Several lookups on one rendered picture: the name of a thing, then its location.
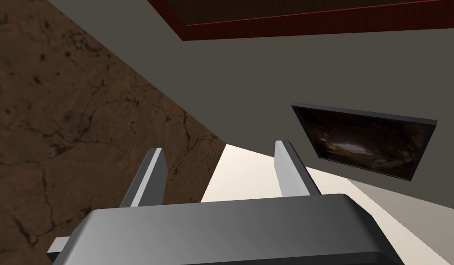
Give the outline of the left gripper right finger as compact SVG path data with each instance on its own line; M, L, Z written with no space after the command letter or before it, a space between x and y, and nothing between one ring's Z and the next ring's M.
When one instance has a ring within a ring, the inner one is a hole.
M321 194L290 141L275 141L274 169L283 197Z

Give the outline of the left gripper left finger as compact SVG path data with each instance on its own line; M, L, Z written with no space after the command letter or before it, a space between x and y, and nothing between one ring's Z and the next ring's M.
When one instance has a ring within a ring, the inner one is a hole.
M163 149L148 150L120 207L162 205L167 175Z

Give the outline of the dark framed wall picture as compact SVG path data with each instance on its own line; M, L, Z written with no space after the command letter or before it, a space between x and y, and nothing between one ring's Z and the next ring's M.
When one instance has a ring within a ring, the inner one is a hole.
M302 129L321 159L411 181L437 120L293 104Z

